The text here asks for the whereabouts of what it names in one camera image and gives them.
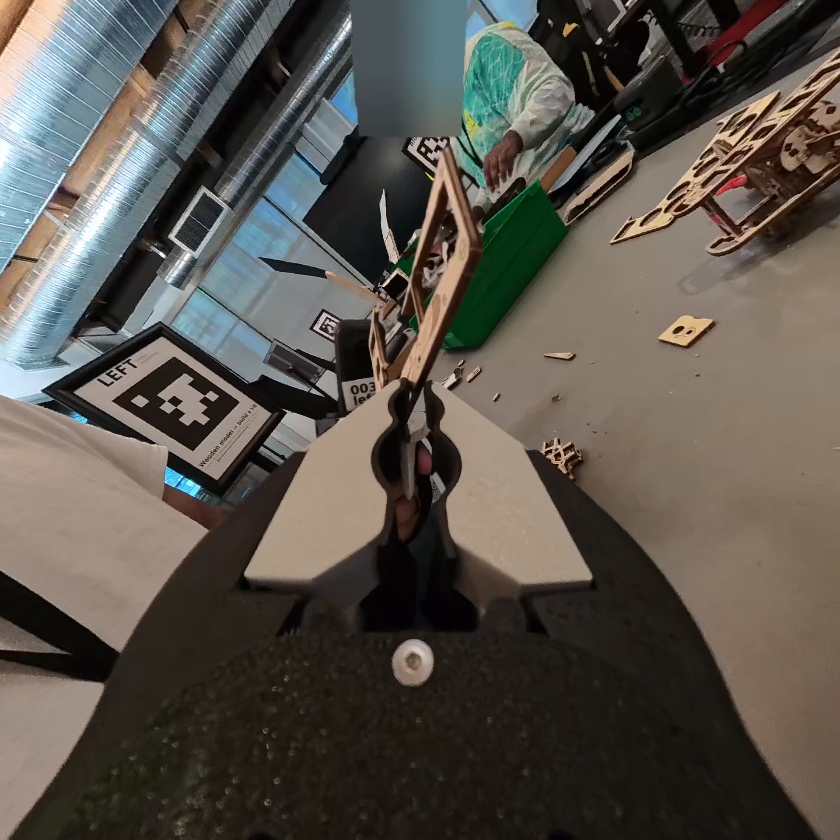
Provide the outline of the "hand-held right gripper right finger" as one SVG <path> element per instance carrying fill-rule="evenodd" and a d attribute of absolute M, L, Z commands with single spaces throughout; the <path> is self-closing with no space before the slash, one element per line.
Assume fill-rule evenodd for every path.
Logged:
<path fill-rule="evenodd" d="M 439 384 L 427 385 L 425 406 L 453 471 L 440 521 L 455 588 L 476 607 L 589 588 L 593 574 L 527 449 Z"/>

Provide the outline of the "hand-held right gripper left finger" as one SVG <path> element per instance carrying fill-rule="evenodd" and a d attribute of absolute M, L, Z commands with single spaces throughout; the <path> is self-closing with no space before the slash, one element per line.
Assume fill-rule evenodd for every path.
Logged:
<path fill-rule="evenodd" d="M 394 381 L 312 443 L 245 570 L 281 594 L 367 596 L 394 516 L 384 442 L 400 426 L 406 395 Z"/>

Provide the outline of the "small wooden slotted piece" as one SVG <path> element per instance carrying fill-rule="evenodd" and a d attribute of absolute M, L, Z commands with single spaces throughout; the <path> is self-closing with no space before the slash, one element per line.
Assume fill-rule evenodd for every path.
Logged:
<path fill-rule="evenodd" d="M 372 377 L 377 392 L 382 391 L 392 380 L 394 362 L 388 359 L 383 307 L 377 306 L 371 312 L 368 348 L 371 358 Z"/>

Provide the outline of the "wooden laser-cut frame piece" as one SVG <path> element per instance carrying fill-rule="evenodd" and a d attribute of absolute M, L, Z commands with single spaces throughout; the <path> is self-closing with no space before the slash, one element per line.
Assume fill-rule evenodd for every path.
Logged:
<path fill-rule="evenodd" d="M 427 258 L 434 240 L 443 226 L 446 213 L 455 223 L 455 249 L 448 257 L 430 302 L 426 304 L 423 278 Z M 482 243 L 473 218 L 459 168 L 451 148 L 446 147 L 438 159 L 427 210 L 416 243 L 412 273 L 409 276 L 404 311 L 416 316 L 416 340 L 402 368 L 401 380 L 406 384 L 408 410 L 412 411 L 421 395 L 438 352 L 469 283 L 480 262 Z"/>

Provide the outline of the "grey desk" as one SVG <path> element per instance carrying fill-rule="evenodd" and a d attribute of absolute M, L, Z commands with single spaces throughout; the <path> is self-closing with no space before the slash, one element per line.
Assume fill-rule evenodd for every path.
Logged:
<path fill-rule="evenodd" d="M 577 445 L 577 483 L 668 576 L 765 759 L 838 838 L 838 185 L 790 237 L 733 255 L 708 255 L 702 212 L 610 244 L 717 120 L 636 163 L 482 347 L 434 374 L 466 358 L 482 373 L 458 397 L 526 446 Z M 716 325 L 659 342 L 682 316 Z"/>

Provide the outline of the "small wooden gear piece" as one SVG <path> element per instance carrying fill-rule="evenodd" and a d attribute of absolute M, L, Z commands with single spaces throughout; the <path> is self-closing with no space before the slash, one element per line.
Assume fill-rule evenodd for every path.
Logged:
<path fill-rule="evenodd" d="M 543 442 L 540 453 L 572 482 L 576 481 L 576 470 L 585 462 L 583 453 L 573 442 L 558 437 Z"/>

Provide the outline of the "white paper strip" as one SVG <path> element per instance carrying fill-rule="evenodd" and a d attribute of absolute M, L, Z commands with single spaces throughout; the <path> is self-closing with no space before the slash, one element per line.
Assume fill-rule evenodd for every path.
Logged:
<path fill-rule="evenodd" d="M 388 256 L 389 263 L 391 265 L 395 265 L 400 260 L 400 250 L 396 244 L 396 238 L 392 231 L 392 228 L 389 224 L 388 216 L 387 216 L 387 201 L 386 201 L 386 189 L 382 189 L 381 197 L 379 200 L 379 216 L 380 216 L 380 226 L 381 226 L 381 236 L 383 239 L 383 244 L 385 246 L 385 251 Z"/>

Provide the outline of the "green plastic bin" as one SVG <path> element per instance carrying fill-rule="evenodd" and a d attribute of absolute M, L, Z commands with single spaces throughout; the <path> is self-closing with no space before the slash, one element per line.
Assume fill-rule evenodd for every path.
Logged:
<path fill-rule="evenodd" d="M 444 340 L 446 350 L 479 348 L 567 235 L 540 182 L 489 219 L 482 256 Z"/>

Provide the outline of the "black framed tag sign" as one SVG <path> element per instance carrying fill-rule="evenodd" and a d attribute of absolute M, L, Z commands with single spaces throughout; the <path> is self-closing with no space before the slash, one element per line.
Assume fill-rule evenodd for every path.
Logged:
<path fill-rule="evenodd" d="M 161 322 L 45 394 L 91 424 L 163 446 L 168 468 L 220 497 L 285 416 L 255 384 Z"/>

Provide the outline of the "white ceiling vent grille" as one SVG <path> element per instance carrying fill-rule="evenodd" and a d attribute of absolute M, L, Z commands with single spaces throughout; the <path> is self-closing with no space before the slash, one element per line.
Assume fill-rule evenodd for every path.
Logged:
<path fill-rule="evenodd" d="M 190 257 L 197 258 L 230 214 L 231 207 L 202 185 L 167 238 Z"/>

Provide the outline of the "printed tag card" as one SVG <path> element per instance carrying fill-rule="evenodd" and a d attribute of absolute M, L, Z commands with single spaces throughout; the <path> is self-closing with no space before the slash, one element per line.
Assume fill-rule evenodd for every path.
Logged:
<path fill-rule="evenodd" d="M 413 163 L 418 165 L 431 179 L 438 168 L 439 159 L 449 146 L 449 137 L 418 136 L 406 139 L 402 152 Z"/>

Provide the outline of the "small square wooden piece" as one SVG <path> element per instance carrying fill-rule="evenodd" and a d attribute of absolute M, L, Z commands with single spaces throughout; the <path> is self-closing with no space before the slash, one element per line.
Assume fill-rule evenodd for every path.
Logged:
<path fill-rule="evenodd" d="M 710 318 L 682 316 L 659 334 L 658 341 L 674 347 L 688 349 L 715 325 L 716 322 Z"/>

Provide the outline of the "flat wooden offcut sheet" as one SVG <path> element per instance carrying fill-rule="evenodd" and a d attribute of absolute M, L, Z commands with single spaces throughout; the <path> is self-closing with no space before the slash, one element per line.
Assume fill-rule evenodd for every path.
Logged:
<path fill-rule="evenodd" d="M 564 225 L 570 227 L 575 224 L 623 184 L 633 173 L 635 160 L 636 152 L 630 148 L 597 175 L 585 189 L 576 194 L 563 212 Z"/>

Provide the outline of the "wooden sheet with cutouts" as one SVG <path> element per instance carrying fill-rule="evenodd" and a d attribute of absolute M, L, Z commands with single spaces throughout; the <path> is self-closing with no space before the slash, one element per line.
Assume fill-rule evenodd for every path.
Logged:
<path fill-rule="evenodd" d="M 635 238 L 657 233 L 676 221 L 674 207 L 687 196 L 696 182 L 707 176 L 744 140 L 765 117 L 781 92 L 776 90 L 747 107 L 729 114 L 717 122 L 717 132 L 675 186 L 648 213 L 630 217 L 612 237 L 610 244 L 618 245 Z"/>

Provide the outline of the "black case with green dots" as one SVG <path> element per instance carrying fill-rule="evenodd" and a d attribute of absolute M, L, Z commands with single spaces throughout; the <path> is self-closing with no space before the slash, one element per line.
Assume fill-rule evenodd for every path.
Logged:
<path fill-rule="evenodd" d="M 671 61 L 660 56 L 616 94 L 613 108 L 626 127 L 637 132 L 664 116 L 683 87 L 682 76 Z"/>

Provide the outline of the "large wooden model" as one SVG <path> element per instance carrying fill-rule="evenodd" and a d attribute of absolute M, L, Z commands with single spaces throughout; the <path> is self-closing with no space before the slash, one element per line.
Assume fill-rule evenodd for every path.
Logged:
<path fill-rule="evenodd" d="M 828 97 L 838 82 L 835 50 L 730 153 L 722 174 L 704 188 L 700 206 L 721 231 L 707 246 L 710 256 L 727 256 L 757 238 L 783 239 L 818 194 L 838 181 L 839 106 Z M 734 182 L 759 193 L 758 202 L 737 218 L 718 202 Z"/>

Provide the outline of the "black wall panel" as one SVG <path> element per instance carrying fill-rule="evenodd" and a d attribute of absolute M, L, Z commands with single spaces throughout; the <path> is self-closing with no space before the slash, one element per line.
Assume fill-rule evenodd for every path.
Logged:
<path fill-rule="evenodd" d="M 395 244 L 403 249 L 424 222 L 432 178 L 406 154 L 408 138 L 368 137 L 307 211 L 303 221 L 363 278 L 377 282 L 390 264 L 380 201 Z"/>

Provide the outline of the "narrow silver air duct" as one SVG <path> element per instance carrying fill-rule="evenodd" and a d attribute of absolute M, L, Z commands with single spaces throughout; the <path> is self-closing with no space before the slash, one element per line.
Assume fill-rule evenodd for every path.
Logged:
<path fill-rule="evenodd" d="M 215 201 L 223 212 L 196 249 L 174 242 L 157 279 L 183 289 L 210 244 L 247 213 L 259 185 L 295 150 L 304 125 L 350 71 L 351 36 L 350 2 L 343 2 L 215 187 L 203 190 L 201 197 Z"/>

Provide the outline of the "wide silver air duct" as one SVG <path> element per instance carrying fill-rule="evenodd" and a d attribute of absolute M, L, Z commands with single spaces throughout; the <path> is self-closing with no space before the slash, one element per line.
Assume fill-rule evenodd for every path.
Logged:
<path fill-rule="evenodd" d="M 1 269 L 175 1 L 34 1 L 1 58 Z"/>

